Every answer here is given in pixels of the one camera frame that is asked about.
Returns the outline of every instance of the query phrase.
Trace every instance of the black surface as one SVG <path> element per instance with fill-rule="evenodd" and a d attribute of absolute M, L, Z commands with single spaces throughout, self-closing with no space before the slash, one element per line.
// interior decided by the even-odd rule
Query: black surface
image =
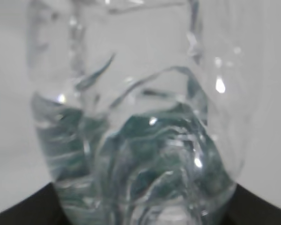
<path fill-rule="evenodd" d="M 0 225 L 70 225 L 52 184 L 0 213 Z M 281 210 L 238 186 L 221 225 L 281 225 Z"/>

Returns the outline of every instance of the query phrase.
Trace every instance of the white background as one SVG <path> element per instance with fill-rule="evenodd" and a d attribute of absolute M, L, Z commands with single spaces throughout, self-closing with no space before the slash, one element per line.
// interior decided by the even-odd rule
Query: white background
<path fill-rule="evenodd" d="M 0 0 L 0 211 L 50 181 L 28 106 L 24 2 Z M 264 85 L 254 139 L 239 181 L 281 207 L 281 0 L 264 3 Z"/>

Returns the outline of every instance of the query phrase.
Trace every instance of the transparent plastic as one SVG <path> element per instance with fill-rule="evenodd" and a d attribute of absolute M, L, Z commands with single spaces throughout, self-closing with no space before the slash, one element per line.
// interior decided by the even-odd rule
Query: transparent plastic
<path fill-rule="evenodd" d="M 261 87 L 261 0 L 32 0 L 27 43 L 73 225 L 219 224 Z"/>

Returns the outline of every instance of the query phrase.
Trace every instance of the dark surface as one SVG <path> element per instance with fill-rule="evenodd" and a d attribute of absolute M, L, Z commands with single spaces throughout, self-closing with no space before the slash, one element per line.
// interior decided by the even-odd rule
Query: dark surface
<path fill-rule="evenodd" d="M 0 213 L 0 225 L 70 225 L 52 184 Z M 238 186 L 221 225 L 281 225 L 281 210 Z"/>

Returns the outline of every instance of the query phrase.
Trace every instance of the clear plastic bottle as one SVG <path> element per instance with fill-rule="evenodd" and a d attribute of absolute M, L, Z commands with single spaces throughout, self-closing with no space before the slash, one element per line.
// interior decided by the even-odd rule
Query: clear plastic bottle
<path fill-rule="evenodd" d="M 217 225 L 261 86 L 262 1 L 32 0 L 31 105 L 74 225 Z"/>

